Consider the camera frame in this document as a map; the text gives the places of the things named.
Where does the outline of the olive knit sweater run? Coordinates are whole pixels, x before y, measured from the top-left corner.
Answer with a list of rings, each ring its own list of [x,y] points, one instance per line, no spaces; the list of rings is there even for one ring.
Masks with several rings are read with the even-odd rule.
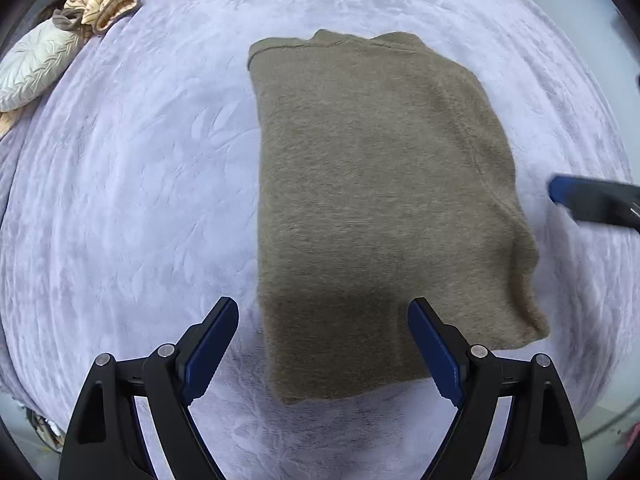
[[[293,404],[424,378],[426,299],[470,341],[544,339],[538,250],[512,151],[476,76],[408,32],[319,30],[250,47],[258,109],[258,304]]]

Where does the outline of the lavender plush bedspread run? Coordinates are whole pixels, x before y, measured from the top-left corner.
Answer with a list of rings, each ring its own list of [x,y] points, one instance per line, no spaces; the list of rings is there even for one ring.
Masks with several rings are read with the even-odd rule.
[[[540,250],[535,294],[573,408],[639,329],[639,237],[578,226],[552,174],[626,181],[612,110],[532,0],[143,0],[1,143],[1,387],[60,426],[94,358],[146,356],[232,297],[240,326],[193,415],[231,479],[416,479],[454,410],[428,379],[285,406],[256,302],[254,42],[410,32],[473,72],[506,130]]]

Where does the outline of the round white pleated cushion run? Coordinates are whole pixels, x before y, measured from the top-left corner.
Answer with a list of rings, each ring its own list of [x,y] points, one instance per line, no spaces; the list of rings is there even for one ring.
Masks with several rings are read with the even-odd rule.
[[[84,45],[78,32],[44,21],[24,35],[1,61],[1,111],[17,110],[54,84]]]

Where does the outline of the brown fleece garment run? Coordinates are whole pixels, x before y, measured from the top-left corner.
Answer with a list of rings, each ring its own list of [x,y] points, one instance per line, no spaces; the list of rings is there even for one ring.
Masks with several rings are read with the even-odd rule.
[[[64,30],[64,32],[73,32],[82,40],[88,41],[93,36],[93,31],[90,25],[82,22],[83,15],[84,11],[81,9],[55,9],[51,20],[56,28]]]

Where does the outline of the beige chunky knit blanket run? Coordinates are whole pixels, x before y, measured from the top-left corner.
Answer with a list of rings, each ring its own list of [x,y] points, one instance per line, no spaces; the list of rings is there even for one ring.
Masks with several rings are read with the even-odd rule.
[[[62,0],[62,3],[59,6],[53,8],[50,16],[41,21],[41,23],[47,20],[51,20],[52,14],[55,9],[81,9],[84,11],[82,22],[86,25],[91,26],[93,31],[92,37],[103,36],[113,27],[113,25],[115,25],[122,18],[126,18],[127,16],[136,13],[140,8],[141,3],[142,0]],[[6,136],[6,134],[9,133],[14,125],[20,120],[24,109],[28,104],[18,108],[17,110],[11,110],[10,112],[5,113],[1,112],[2,136]]]

